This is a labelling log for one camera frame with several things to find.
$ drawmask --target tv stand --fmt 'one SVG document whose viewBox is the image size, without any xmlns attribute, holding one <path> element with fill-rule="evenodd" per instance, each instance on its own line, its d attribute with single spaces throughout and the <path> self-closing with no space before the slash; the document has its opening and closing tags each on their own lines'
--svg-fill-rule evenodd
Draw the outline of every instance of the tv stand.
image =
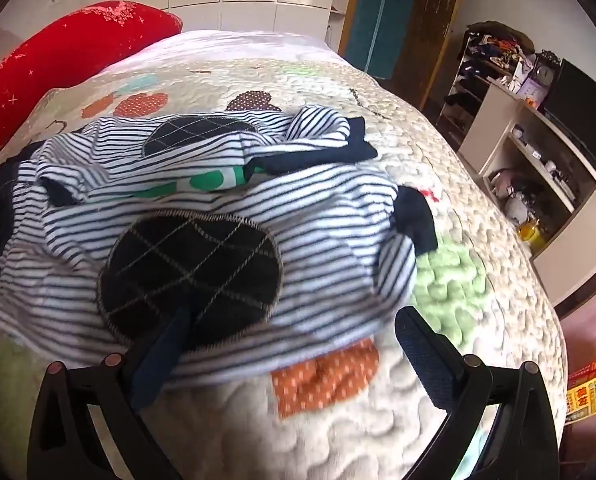
<svg viewBox="0 0 596 480">
<path fill-rule="evenodd" d="M 596 168 L 556 124 L 493 79 L 489 83 L 458 154 L 478 186 L 500 208 L 490 181 L 498 170 L 518 168 L 544 184 L 550 214 L 540 221 L 551 237 L 530 260 L 547 296 L 557 304 L 596 272 Z M 574 200 L 514 137 L 516 124 L 543 157 L 568 170 L 577 184 Z"/>
</svg>

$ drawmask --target screw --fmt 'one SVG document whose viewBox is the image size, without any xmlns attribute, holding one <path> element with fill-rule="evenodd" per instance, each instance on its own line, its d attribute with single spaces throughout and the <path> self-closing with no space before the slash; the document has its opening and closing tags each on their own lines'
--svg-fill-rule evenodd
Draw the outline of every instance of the screw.
<svg viewBox="0 0 596 480">
<path fill-rule="evenodd" d="M 122 362 L 122 356 L 120 354 L 109 354 L 104 358 L 104 364 L 107 366 L 117 366 Z"/>
<path fill-rule="evenodd" d="M 536 363 L 534 363 L 533 361 L 527 361 L 524 364 L 524 369 L 527 370 L 531 374 L 537 374 L 538 370 L 540 368 L 538 368 L 538 365 Z"/>
<path fill-rule="evenodd" d="M 474 354 L 465 355 L 464 362 L 467 366 L 470 366 L 472 368 L 478 368 L 482 364 L 480 358 Z"/>
<path fill-rule="evenodd" d="M 49 366 L 47 366 L 47 372 L 51 375 L 57 374 L 60 370 L 62 370 L 62 363 L 60 361 L 53 361 Z"/>
</svg>

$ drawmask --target shelf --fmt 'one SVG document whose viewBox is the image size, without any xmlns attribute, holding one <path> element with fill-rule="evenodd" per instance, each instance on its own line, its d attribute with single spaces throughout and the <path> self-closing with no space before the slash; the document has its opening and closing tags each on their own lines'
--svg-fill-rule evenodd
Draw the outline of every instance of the shelf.
<svg viewBox="0 0 596 480">
<path fill-rule="evenodd" d="M 480 79 L 483 83 L 485 83 L 487 86 L 489 86 L 491 84 L 490 81 L 488 81 L 487 79 L 483 78 L 482 76 L 479 76 L 478 74 L 472 74 L 476 79 Z"/>
<path fill-rule="evenodd" d="M 540 174 L 540 176 L 542 176 L 542 179 L 547 183 L 547 185 L 552 188 L 552 191 L 558 196 L 560 201 L 567 208 L 567 211 L 573 213 L 573 203 L 571 202 L 571 200 L 569 200 L 569 197 L 565 194 L 565 192 L 561 190 L 560 186 L 556 184 L 549 171 L 545 170 L 544 166 L 540 163 L 540 161 L 537 158 L 532 156 L 531 153 L 527 152 L 524 144 L 520 142 L 520 140 L 516 139 L 511 132 L 507 134 L 507 137 L 511 140 L 511 142 L 513 142 L 513 144 L 518 148 L 518 150 L 520 150 L 520 152 L 524 155 L 524 158 L 526 158 L 529 161 L 529 163 Z"/>
<path fill-rule="evenodd" d="M 451 124 L 451 126 L 456 128 L 456 130 L 458 130 L 462 134 L 462 137 L 466 135 L 464 129 L 458 126 L 458 124 L 454 123 L 454 120 L 452 118 L 447 117 L 446 115 L 440 115 L 440 117 L 447 121 L 449 124 Z"/>
<path fill-rule="evenodd" d="M 494 193 L 494 185 L 491 184 L 491 181 L 488 177 L 482 177 L 482 187 L 480 189 L 485 192 L 485 195 L 487 195 L 488 199 L 491 200 L 491 202 L 493 202 L 498 209 L 500 209 L 502 212 L 504 211 L 504 205 L 500 203 L 500 200 L 498 200 L 498 197 Z"/>
<path fill-rule="evenodd" d="M 488 60 L 484 59 L 483 57 L 472 56 L 472 54 L 465 54 L 464 57 L 467 57 L 469 59 L 473 59 L 474 61 L 479 61 L 481 63 L 484 63 L 489 68 L 492 68 L 493 70 L 495 70 L 496 72 L 498 72 L 500 75 L 510 75 L 510 76 L 513 76 L 514 75 L 512 72 L 509 72 L 508 70 L 505 70 L 501 66 L 498 66 L 497 64 L 492 63 L 491 61 L 488 61 Z"/>
<path fill-rule="evenodd" d="M 588 171 L 591 178 L 596 183 L 596 168 L 589 162 L 587 157 L 578 149 L 578 147 L 569 139 L 567 134 L 565 134 L 556 124 L 552 123 L 547 117 L 541 114 L 536 108 L 530 107 L 524 99 L 518 97 L 518 95 L 513 94 L 509 91 L 508 88 L 502 86 L 498 81 L 492 78 L 488 78 L 487 81 L 488 85 L 495 85 L 497 88 L 500 88 L 504 92 L 506 92 L 509 96 L 517 99 L 523 108 L 525 108 L 529 113 L 531 113 L 534 117 L 537 118 L 540 122 L 542 122 L 546 127 L 548 127 L 553 134 L 555 134 L 558 139 L 560 139 L 563 144 L 573 153 L 573 155 L 580 161 L 583 167 Z"/>
<path fill-rule="evenodd" d="M 479 103 L 482 102 L 482 99 L 480 99 L 475 93 L 473 93 L 471 90 L 468 90 L 464 86 L 462 86 L 460 84 L 460 81 L 457 81 L 456 84 L 460 85 L 460 92 L 466 92 L 467 94 L 469 94 L 470 96 L 472 96 Z"/>
</svg>

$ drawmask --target black round patch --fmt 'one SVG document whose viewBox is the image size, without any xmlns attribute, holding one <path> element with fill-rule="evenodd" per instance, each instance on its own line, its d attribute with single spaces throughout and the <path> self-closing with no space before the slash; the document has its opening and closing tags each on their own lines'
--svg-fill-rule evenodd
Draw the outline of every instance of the black round patch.
<svg viewBox="0 0 596 480">
<path fill-rule="evenodd" d="M 155 155 L 231 132 L 255 132 L 255 126 L 228 116 L 178 116 L 166 120 L 148 136 L 142 153 L 144 156 Z"/>
<path fill-rule="evenodd" d="M 251 220 L 164 210 L 118 238 L 98 277 L 97 304 L 126 346 L 188 305 L 186 350 L 208 348 L 267 320 L 282 275 L 277 244 Z"/>
</svg>

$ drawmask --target brown polka dot patch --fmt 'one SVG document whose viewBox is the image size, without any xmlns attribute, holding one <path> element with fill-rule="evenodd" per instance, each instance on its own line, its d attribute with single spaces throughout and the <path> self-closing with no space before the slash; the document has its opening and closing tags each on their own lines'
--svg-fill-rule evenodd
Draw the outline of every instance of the brown polka dot patch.
<svg viewBox="0 0 596 480">
<path fill-rule="evenodd" d="M 270 104 L 271 94 L 259 90 L 249 90 L 238 95 L 227 105 L 228 112 L 241 112 L 244 110 L 275 110 L 282 112 L 277 106 Z"/>
<path fill-rule="evenodd" d="M 364 390 L 379 365 L 378 349 L 370 339 L 271 374 L 281 418 L 321 410 Z"/>
<path fill-rule="evenodd" d="M 115 107 L 113 115 L 116 117 L 144 117 L 157 112 L 169 101 L 169 96 L 163 92 L 147 95 L 140 93 L 127 97 Z"/>
<path fill-rule="evenodd" d="M 88 107 L 82 108 L 82 115 L 83 119 L 89 119 L 95 115 L 98 115 L 100 112 L 103 112 L 108 107 L 113 104 L 113 100 L 115 99 L 114 94 L 108 94 L 104 97 L 101 97 L 97 101 L 93 101 Z"/>
</svg>

